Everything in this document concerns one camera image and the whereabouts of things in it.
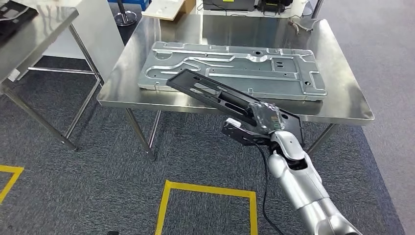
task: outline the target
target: stainless steel table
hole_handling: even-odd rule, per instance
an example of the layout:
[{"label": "stainless steel table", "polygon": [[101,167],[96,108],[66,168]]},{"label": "stainless steel table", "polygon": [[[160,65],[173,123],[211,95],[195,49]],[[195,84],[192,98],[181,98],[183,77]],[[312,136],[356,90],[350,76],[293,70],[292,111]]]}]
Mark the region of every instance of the stainless steel table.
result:
[{"label": "stainless steel table", "polygon": [[[296,20],[314,30],[300,29],[296,35],[288,19],[184,15],[174,22],[143,17],[127,43],[97,100],[103,106],[127,109],[127,116],[149,153],[160,111],[217,113],[218,110],[179,92],[140,89],[137,78],[155,41],[211,45],[299,48],[314,52],[328,92],[324,101],[272,100],[277,106],[300,116],[303,121],[326,122],[329,127],[308,149],[312,154],[338,124],[366,125],[373,113],[326,20]],[[158,110],[146,141],[131,109]]]},{"label": "stainless steel table", "polygon": [[[66,144],[71,149],[76,149],[75,145],[73,145],[68,138],[81,118],[94,92],[99,85],[103,84],[103,80],[88,54],[85,45],[82,43],[78,33],[71,24],[78,16],[77,10],[72,7],[57,6],[53,3],[50,5],[38,5],[35,9],[39,14],[33,18],[31,22],[25,24],[0,47],[0,94],[4,93],[8,96],[19,107],[47,128],[60,142]],[[69,27],[71,34],[78,43],[92,71],[30,67],[39,60],[47,47],[53,43],[59,34],[67,27]],[[5,85],[4,81],[14,70],[17,70],[20,73],[24,73],[26,70],[37,70],[93,74],[95,75],[96,83],[73,119],[67,132],[63,135]]]}]

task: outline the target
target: metal stand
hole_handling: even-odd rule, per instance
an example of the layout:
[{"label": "metal stand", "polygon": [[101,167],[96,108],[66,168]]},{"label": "metal stand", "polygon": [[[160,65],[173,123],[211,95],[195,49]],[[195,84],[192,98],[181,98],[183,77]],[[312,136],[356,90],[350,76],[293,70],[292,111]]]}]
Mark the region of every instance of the metal stand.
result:
[{"label": "metal stand", "polygon": [[316,6],[314,7],[313,15],[311,16],[312,19],[315,19],[320,12],[320,8],[323,5],[324,0],[318,0]]},{"label": "metal stand", "polygon": [[330,124],[323,133],[317,138],[317,140],[311,145],[309,149],[307,149],[308,155],[313,155],[321,146],[323,143],[325,143],[328,138],[339,128],[339,124]]},{"label": "metal stand", "polygon": [[137,133],[142,146],[144,147],[145,152],[148,154],[148,157],[150,160],[155,161],[156,157],[154,156],[153,152],[151,151],[151,146],[153,145],[153,141],[154,141],[154,136],[156,135],[156,130],[157,130],[157,126],[159,124],[159,120],[160,120],[160,115],[161,115],[161,110],[157,111],[156,114],[156,119],[154,120],[153,123],[153,127],[151,128],[151,132],[150,132],[150,139],[147,142],[147,140],[145,139],[145,135],[143,133],[143,131],[140,128],[140,125],[137,123],[137,120],[133,114],[133,111],[129,108],[125,109],[126,111],[126,115],[127,118],[129,120],[129,122],[131,123],[131,125],[134,128],[134,131]]},{"label": "metal stand", "polygon": [[25,112],[27,112],[30,116],[36,119],[42,126],[48,129],[60,142],[66,144],[70,149],[75,150],[76,146],[73,145],[69,141],[69,137],[71,136],[75,126],[78,124],[82,114],[84,113],[87,105],[89,104],[90,100],[92,99],[93,94],[95,93],[96,89],[98,89],[99,85],[104,84],[104,80],[102,79],[101,75],[98,72],[97,67],[92,61],[91,56],[89,55],[84,43],[81,41],[78,33],[76,32],[73,25],[69,26],[69,30],[75,39],[76,43],[78,44],[79,48],[81,49],[82,53],[85,56],[85,60],[87,61],[89,67],[92,71],[86,70],[68,70],[68,69],[54,69],[54,68],[41,68],[41,67],[29,67],[28,70],[32,71],[49,71],[49,72],[65,72],[65,73],[76,73],[76,74],[93,74],[95,75],[96,82],[88,94],[85,101],[82,103],[81,108],[79,109],[78,113],[76,114],[75,118],[73,119],[71,125],[69,126],[68,130],[66,131],[65,135],[62,135],[58,130],[56,130],[52,125],[50,125],[43,117],[37,114],[28,104],[26,104],[20,97],[12,93],[12,91],[5,85],[0,84],[0,90],[4,92],[6,96],[8,96],[15,104],[21,107]]},{"label": "metal stand", "polygon": [[122,0],[118,0],[119,13],[114,16],[115,23],[118,26],[129,26],[137,22],[137,14],[132,11],[125,11]]},{"label": "metal stand", "polygon": [[50,125],[43,117],[34,111],[28,104],[26,104],[20,97],[13,94],[12,91],[5,85],[1,85],[1,91],[9,97],[15,104],[28,113],[32,118],[36,119],[42,126],[48,129],[60,142],[66,144],[70,149],[75,150],[76,146],[71,143],[68,138],[63,136],[58,130]]}]

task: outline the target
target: yellow tape marking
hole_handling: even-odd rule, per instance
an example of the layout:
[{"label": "yellow tape marking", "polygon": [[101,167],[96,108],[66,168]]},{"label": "yellow tape marking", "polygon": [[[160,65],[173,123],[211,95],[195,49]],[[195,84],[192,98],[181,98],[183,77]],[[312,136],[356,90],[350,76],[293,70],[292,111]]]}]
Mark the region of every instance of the yellow tape marking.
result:
[{"label": "yellow tape marking", "polygon": [[0,165],[0,171],[13,173],[12,177],[10,178],[9,182],[7,182],[6,186],[0,192],[0,204],[3,199],[6,197],[7,193],[10,191],[14,183],[16,182],[17,178],[23,171],[23,167],[16,167],[16,166],[7,166],[7,165]]},{"label": "yellow tape marking", "polygon": [[159,216],[157,218],[157,226],[155,235],[161,235],[164,224],[164,216],[167,210],[168,198],[171,189],[181,189],[193,192],[207,192],[228,196],[246,197],[249,198],[249,216],[251,224],[251,235],[258,235],[257,217],[256,217],[256,193],[254,191],[246,191],[231,188],[218,188],[211,186],[193,185],[185,183],[176,183],[166,180],[164,184],[163,195],[161,196]]}]

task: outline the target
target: stamped sheet metal part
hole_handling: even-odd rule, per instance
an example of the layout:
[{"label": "stamped sheet metal part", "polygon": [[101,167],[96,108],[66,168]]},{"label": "stamped sheet metal part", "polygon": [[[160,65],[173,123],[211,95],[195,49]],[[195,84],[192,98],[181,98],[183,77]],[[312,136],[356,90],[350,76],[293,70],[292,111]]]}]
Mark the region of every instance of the stamped sheet metal part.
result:
[{"label": "stamped sheet metal part", "polygon": [[195,71],[258,98],[322,100],[327,91],[312,51],[155,42],[138,85],[174,91],[167,79]]}]

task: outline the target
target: black cable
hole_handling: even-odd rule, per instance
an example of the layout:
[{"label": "black cable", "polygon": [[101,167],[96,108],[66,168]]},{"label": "black cable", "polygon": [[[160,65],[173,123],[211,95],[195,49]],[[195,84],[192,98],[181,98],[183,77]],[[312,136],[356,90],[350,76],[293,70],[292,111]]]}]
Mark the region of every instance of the black cable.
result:
[{"label": "black cable", "polygon": [[253,143],[261,152],[262,155],[262,159],[264,160],[264,167],[265,167],[265,190],[264,190],[264,197],[262,199],[262,214],[264,215],[264,218],[268,221],[268,223],[271,225],[271,227],[273,227],[277,233],[279,233],[279,235],[284,235],[281,230],[268,218],[267,214],[265,213],[265,200],[267,198],[267,193],[268,193],[268,164],[267,164],[267,158],[265,157],[265,153],[262,150],[261,147],[259,147],[259,145],[251,140],[248,140],[249,142]]},{"label": "black cable", "polygon": [[200,11],[201,10],[200,6],[203,5],[203,4],[205,4],[205,5],[211,5],[211,6],[216,6],[217,8],[224,10],[225,11],[225,16],[228,16],[227,11],[226,11],[225,8],[223,8],[221,6],[218,6],[218,5],[214,4],[213,2],[206,3],[205,1],[202,1],[202,3],[199,4],[199,6],[196,8],[196,10]]}]

